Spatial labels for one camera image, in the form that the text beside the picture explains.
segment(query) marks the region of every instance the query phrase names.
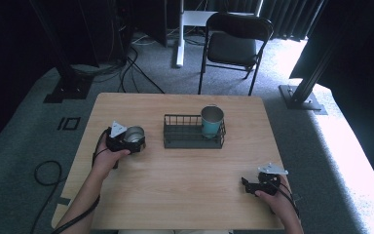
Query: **person's left hand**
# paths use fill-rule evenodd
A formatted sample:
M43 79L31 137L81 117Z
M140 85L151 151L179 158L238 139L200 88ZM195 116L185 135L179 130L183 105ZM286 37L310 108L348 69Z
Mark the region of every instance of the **person's left hand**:
M105 144L105 140L106 135L102 137L99 148L96 150L97 156L95 157L95 160L93 162L92 169L92 173L96 174L101 179L106 179L108 177L109 172L119 159L130 154L130 151L127 149L120 150L117 152L112 152L111 150L106 149L107 146Z

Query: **cable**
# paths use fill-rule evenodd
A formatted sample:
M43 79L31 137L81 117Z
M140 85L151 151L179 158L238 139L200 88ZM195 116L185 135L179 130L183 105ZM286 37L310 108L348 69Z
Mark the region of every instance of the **cable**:
M112 10L112 9L115 9L117 6L111 6L111 5L114 5L114 4L110 4L109 1L106 1L107 2L107 5L108 5L108 9L111 9L110 11L110 18L111 18L111 49L110 49L110 53L108 55L108 59L107 60L110 60L111 59L111 56L112 56L112 52L114 51L114 45L115 45L115 29L114 29L114 18L115 18L115 12Z
M112 80L112 79L114 79L116 76L119 76L119 75L121 74L121 71L122 71L122 70L119 70L117 73L115 73L115 74L112 75L111 77L106 78L106 79L104 79L104 80L93 81L93 83L94 83L94 84L99 84L99 83L103 83L103 82L107 82L107 81L109 81L109 80Z
M291 194L290 189L286 185L284 185L282 182L280 183L280 185L283 186L287 190L287 192L289 192L290 197L293 198L293 195Z
M131 70L131 79L132 79L132 83L133 83L134 86L135 86L135 90L136 90L136 92L139 93L138 86L137 86L136 83L135 83L134 72L133 72L133 71L134 71L134 69Z
M57 176L57 180L55 182L50 182L50 183L47 183L47 182L43 182L41 181L41 179L39 179L38 177L38 172L40 170L40 168L46 164L50 164L50 163L54 163L57 165L58 167L58 176ZM34 177L35 177L35 180L43 185L43 186L53 186L54 185L54 188L53 190L51 191L50 195L48 196L47 198L47 201L45 202L44 206L42 206L41 210L39 211L39 213L37 214L34 222L33 222L33 225L31 227L31 230L30 230L30 233L32 234L34 231L35 231L35 227L36 227L36 224L38 223L38 220L39 218L41 217L42 215L42 212L45 210L45 208L48 206L48 204L50 203L50 201L52 200L53 196L54 196L54 193L56 192L56 189L57 187L59 186L60 183L66 181L66 177L65 178L61 178L62 176L62 166L60 165L59 162L57 161L54 161L54 160L50 160L50 161L45 161L43 163L40 163L38 166L36 166L35 168L35 172L34 172Z
M93 204L84 213L82 213L82 214L78 215L77 217L69 220L67 223L63 224L61 227L59 227L55 231L53 231L52 234L61 233L61 232L65 231L67 228L69 228L70 226L72 226L75 223L82 220L84 217L89 215L93 210L95 210L96 206L98 206L98 203L99 203L99 195L96 198L95 202L93 202Z
M207 5L208 5L208 0L202 0L200 1L199 5L193 10L193 11L198 11L200 9L201 6L204 6L204 9L201 10L201 11L205 11L207 9ZM190 32L194 31L197 27L196 26L193 26L189 31L185 32L183 35L184 36L187 36L188 34L190 34ZM176 30L179 30L179 27L175 28L175 29L171 29L171 32L167 33L167 38L172 38L172 39L178 39L178 35L174 35L172 36L172 33L175 32ZM152 41L151 42L148 42L148 43L145 43L145 44L141 44L141 43L137 43L138 41L144 39L144 38L150 38L150 36L148 35L144 35L144 36L141 36L135 40L133 40L131 43L134 44L134 45L139 45L139 46L147 46L147 45L152 45L154 43L156 43L156 41L154 39L151 39ZM199 45L199 46L203 46L204 43L200 43L200 42L195 42L195 41L192 41L190 40L190 44L193 44L193 45Z
M118 91L117 92L120 92L120 88L122 88L123 89L123 92L124 93L126 93L127 91L126 91L126 89L125 89L125 87L124 87L124 79L125 79L125 77L126 77L126 75L127 75L127 72L130 70L130 68L131 68L131 75L132 75L132 81L134 82L134 84L135 84L135 81L133 80L133 73L132 73L132 70L133 70L133 67L135 67L135 70L137 71L137 72L139 72L147 81L149 81L154 87L156 87L162 94L164 94L165 92L153 81L153 80L151 80L151 78L150 77L148 77L148 75L147 74L145 74L144 73L144 71L142 71L142 69L135 63L136 62L136 60L138 59L138 52L137 52L137 50L135 49L135 48L133 48L133 47L131 47L131 49L135 52L135 58L134 59L131 59L130 57L127 57L127 60L129 60L130 61L130 65L127 67L127 69L124 71L124 73L122 74L122 76L121 76L121 79L120 79L120 82L121 82L121 84L120 84L120 86L119 86L119 88L118 88Z
M104 148L104 149L102 149L101 151L96 152L96 151L98 150L99 146L101 145L102 138L103 138L104 135L106 135L106 134L107 134L107 130L104 130L104 131L102 132L102 134L99 136L98 141L96 142L95 152L93 153L93 163L92 163L91 167L94 166L95 158L96 158L100 153L102 153L102 152L104 152L105 150L108 149L108 148Z
M109 74L114 74L117 72L117 70L121 70L121 68L124 66L125 64L122 62L122 63L117 63L117 64L113 64L111 66L108 66L108 67L105 67L105 68L102 68L102 69L99 69L99 70L95 70L95 71L84 71L84 70L81 70L81 69L78 69L78 68L73 68L75 70L75 72L80 75L80 76L89 76L89 77L93 77L93 76L98 76L98 75L109 75Z
M198 42L198 41L195 41L195 40L191 40L191 39L187 39L185 38L184 41L190 45L194 45L194 46L204 46L205 43L204 42Z

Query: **chair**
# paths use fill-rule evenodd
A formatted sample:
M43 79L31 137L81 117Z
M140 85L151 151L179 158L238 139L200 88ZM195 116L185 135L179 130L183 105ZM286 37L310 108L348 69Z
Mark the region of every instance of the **chair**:
M248 95L251 96L263 50L272 34L272 23L256 16L215 13L208 18L199 95L202 92L203 75L207 66L246 71L244 79L247 79L255 66L248 92ZM258 50L256 41L262 42Z

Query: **wire basket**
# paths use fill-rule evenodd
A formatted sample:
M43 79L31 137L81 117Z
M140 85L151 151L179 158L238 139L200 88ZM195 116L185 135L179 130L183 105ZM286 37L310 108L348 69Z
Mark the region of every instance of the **wire basket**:
M217 135L212 138L202 134L201 115L164 116L164 147L165 148L221 148L224 143L226 129L221 121Z

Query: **person's right hand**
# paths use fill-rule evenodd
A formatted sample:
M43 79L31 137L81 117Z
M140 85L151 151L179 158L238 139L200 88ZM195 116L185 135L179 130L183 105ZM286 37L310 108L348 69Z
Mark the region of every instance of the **person's right hand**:
M282 175L280 175L280 181L282 184L287 186L287 182ZM280 189L290 197L290 192L287 191L283 185L280 185ZM280 218L286 233L303 233L299 217L297 216L293 205L279 191L272 196L263 191L257 190L255 195L267 203L272 211Z
M119 159L130 155L130 151L127 149L112 152L111 150L107 149L105 141L106 135L102 137L102 142L100 143L99 148L96 150L96 157L92 168L92 173L101 179L106 179L108 177L109 172Z

